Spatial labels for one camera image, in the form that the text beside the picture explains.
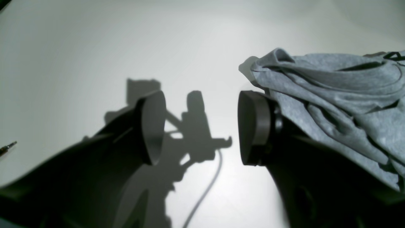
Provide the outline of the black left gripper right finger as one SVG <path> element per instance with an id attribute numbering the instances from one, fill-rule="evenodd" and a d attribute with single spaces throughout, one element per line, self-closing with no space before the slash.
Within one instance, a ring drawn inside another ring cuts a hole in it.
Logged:
<path id="1" fill-rule="evenodd" d="M 238 99 L 244 165 L 265 166 L 291 228 L 403 228 L 404 194 L 309 138 L 265 94 Z"/>

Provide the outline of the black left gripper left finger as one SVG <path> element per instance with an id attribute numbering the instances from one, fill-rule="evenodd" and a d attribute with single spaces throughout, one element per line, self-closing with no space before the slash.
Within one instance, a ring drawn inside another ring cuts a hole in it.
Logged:
<path id="1" fill-rule="evenodd" d="M 142 165 L 159 162 L 166 121 L 162 91 L 1 187 L 1 219 L 25 228 L 111 227 L 124 188 Z"/>

